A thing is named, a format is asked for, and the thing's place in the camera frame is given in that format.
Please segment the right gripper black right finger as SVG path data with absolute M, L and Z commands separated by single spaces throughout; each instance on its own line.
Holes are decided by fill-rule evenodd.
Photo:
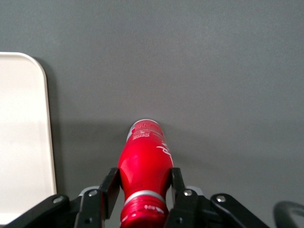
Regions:
M 234 197 L 219 193 L 210 199 L 184 185 L 180 168 L 171 169 L 174 204 L 165 228 L 267 228 Z

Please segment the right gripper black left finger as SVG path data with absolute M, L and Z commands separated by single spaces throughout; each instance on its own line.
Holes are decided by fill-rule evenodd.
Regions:
M 70 200 L 55 194 L 35 205 L 8 228 L 104 228 L 113 212 L 120 191 L 120 173 L 111 168 L 100 186 L 84 189 Z

